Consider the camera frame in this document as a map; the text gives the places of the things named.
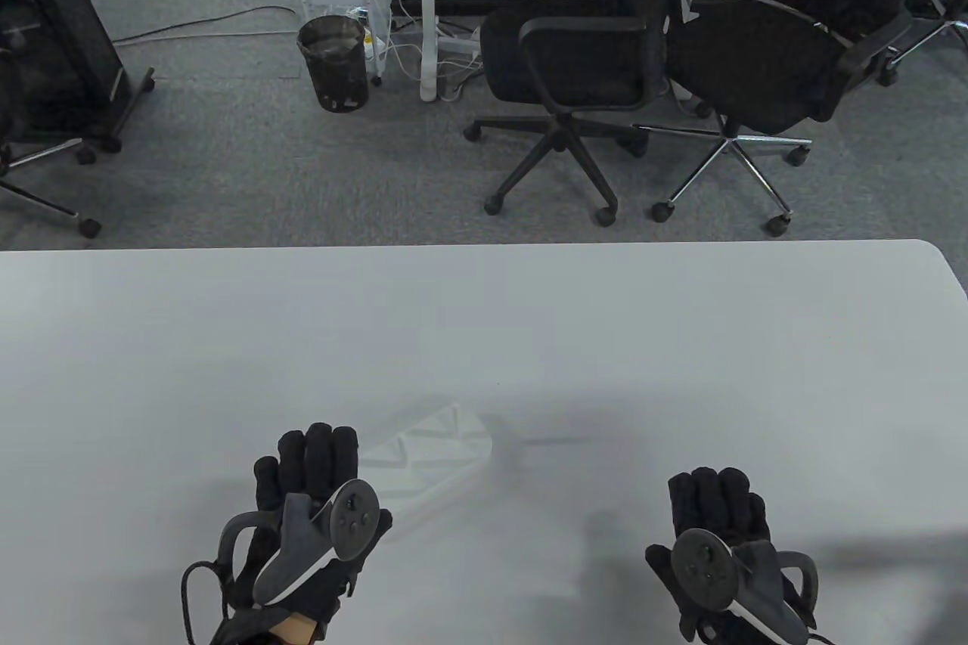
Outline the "person's right hand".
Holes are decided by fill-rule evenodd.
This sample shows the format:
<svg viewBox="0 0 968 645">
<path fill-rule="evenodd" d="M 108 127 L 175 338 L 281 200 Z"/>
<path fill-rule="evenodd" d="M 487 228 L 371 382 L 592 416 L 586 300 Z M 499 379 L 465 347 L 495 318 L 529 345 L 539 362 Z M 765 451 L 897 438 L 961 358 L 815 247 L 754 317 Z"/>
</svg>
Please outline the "person's right hand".
<svg viewBox="0 0 968 645">
<path fill-rule="evenodd" d="M 644 552 L 680 613 L 688 643 L 808 644 L 817 640 L 816 563 L 772 544 L 764 500 L 747 475 L 701 467 L 669 480 L 672 547 Z"/>
</svg>

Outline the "person's left hand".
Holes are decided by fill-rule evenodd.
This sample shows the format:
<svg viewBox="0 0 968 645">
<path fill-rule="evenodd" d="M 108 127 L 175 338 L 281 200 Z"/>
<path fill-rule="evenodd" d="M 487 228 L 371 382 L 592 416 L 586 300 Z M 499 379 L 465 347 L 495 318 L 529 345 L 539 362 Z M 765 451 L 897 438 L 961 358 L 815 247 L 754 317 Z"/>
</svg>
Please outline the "person's left hand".
<svg viewBox="0 0 968 645">
<path fill-rule="evenodd" d="M 350 426 L 313 423 L 280 438 L 276 455 L 253 465 L 256 509 L 229 522 L 232 544 L 253 529 L 246 561 L 233 572 L 234 548 L 221 546 L 222 597 L 232 609 L 231 643 L 273 640 L 300 616 L 324 638 L 342 597 L 354 594 L 366 559 L 392 527 L 389 510 L 358 476 L 359 445 Z"/>
</svg>

